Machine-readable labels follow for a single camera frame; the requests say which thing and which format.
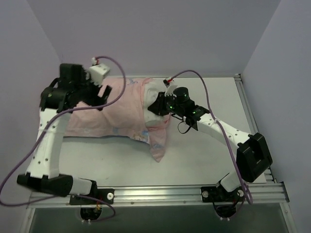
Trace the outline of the white pillow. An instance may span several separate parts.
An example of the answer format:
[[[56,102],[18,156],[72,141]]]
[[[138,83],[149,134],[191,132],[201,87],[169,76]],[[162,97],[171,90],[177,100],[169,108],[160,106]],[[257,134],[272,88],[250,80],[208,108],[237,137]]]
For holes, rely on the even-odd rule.
[[[147,128],[159,126],[169,119],[169,115],[158,116],[148,110],[148,107],[157,99],[158,93],[164,91],[166,91],[166,87],[160,79],[148,79],[144,85],[143,115]]]

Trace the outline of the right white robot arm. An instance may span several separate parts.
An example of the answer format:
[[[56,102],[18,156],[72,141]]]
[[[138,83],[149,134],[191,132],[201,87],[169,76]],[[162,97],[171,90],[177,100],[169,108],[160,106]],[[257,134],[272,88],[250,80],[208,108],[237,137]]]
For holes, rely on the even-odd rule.
[[[267,142],[260,133],[249,134],[217,119],[210,109],[195,104],[188,89],[159,92],[148,110],[158,116],[177,115],[196,131],[208,134],[228,147],[234,171],[220,180],[216,196],[227,200],[238,187],[254,182],[273,163]]]

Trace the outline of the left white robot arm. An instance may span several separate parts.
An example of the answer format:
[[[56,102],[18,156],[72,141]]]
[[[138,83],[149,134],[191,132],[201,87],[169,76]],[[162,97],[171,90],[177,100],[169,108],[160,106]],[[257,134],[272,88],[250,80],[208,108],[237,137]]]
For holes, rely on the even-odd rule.
[[[90,106],[106,104],[111,87],[105,88],[102,97],[98,93],[110,69],[98,64],[84,70],[82,65],[65,63],[59,69],[60,76],[41,93],[38,145],[25,174],[18,175],[17,183],[60,197],[80,195],[86,203],[94,203],[98,197],[95,181],[61,174],[59,158],[71,109],[81,101]]]

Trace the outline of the blue and pink pillowcase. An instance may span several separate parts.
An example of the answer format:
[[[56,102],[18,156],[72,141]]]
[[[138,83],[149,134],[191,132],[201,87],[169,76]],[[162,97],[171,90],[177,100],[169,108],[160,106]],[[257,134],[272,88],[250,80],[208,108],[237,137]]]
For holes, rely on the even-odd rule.
[[[85,110],[84,102],[77,104],[78,111],[72,113],[67,124],[66,137],[125,136],[150,145],[150,153],[160,162],[165,155],[167,141],[167,121],[156,127],[147,128],[143,115],[144,85],[149,78],[123,79],[107,78],[103,81],[99,96],[107,85],[112,87],[108,102],[114,100],[121,90],[121,98],[103,108]]]

